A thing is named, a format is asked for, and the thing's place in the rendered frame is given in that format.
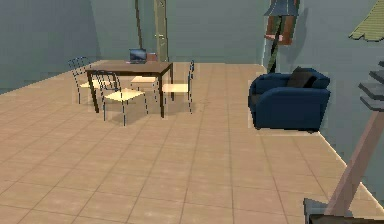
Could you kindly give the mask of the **dark brown dining table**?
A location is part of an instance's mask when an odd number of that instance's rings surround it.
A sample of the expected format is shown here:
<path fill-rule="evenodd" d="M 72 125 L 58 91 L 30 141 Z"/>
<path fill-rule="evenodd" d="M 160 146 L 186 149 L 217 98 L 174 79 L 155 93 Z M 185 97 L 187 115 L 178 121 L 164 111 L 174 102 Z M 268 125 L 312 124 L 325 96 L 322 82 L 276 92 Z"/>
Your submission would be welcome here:
<path fill-rule="evenodd" d="M 164 117 L 164 92 L 163 92 L 163 76 L 166 73 L 173 77 L 173 63 L 172 62 L 146 62 L 145 64 L 130 64 L 124 60 L 107 60 L 99 65 L 92 65 L 86 69 L 90 92 L 93 100 L 95 112 L 99 112 L 95 88 L 92 82 L 92 75 L 98 70 L 106 70 L 114 72 L 117 76 L 136 76 L 141 75 L 144 77 L 156 77 L 159 82 L 159 105 L 161 117 Z"/>

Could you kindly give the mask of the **black open laptop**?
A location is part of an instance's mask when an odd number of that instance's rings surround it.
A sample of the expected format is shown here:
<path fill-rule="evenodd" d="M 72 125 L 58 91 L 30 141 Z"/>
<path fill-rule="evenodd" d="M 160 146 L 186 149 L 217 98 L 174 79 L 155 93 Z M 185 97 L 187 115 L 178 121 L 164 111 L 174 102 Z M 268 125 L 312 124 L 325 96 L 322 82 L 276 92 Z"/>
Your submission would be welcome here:
<path fill-rule="evenodd" d="M 145 64 L 147 61 L 147 52 L 145 49 L 130 49 L 129 60 L 130 64 Z"/>

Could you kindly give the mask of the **grey room door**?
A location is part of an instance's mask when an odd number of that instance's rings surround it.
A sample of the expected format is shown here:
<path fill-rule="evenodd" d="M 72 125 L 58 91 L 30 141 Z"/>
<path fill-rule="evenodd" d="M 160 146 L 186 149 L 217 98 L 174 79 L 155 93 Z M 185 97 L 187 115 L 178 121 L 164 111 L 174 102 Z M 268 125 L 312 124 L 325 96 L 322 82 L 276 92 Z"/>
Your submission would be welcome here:
<path fill-rule="evenodd" d="M 168 62 L 166 0 L 154 0 L 154 15 L 157 57 L 161 62 Z"/>

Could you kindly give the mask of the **black cushion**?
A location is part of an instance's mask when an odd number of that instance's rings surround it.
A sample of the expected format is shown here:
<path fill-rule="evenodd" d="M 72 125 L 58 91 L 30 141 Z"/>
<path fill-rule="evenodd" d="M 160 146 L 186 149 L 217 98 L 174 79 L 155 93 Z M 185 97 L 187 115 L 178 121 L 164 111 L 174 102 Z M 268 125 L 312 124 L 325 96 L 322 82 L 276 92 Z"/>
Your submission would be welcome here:
<path fill-rule="evenodd" d="M 311 88 L 316 81 L 314 70 L 311 68 L 302 68 L 298 66 L 291 74 L 287 87 Z"/>

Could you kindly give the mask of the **green window blind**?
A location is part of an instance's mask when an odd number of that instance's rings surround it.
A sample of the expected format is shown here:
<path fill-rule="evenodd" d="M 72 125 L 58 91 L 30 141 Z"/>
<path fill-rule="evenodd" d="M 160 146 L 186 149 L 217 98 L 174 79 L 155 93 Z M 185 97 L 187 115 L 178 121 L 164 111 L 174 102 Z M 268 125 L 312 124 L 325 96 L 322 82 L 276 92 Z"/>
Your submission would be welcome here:
<path fill-rule="evenodd" d="M 350 39 L 367 42 L 384 40 L 384 0 L 377 0 L 366 18 L 350 33 Z"/>

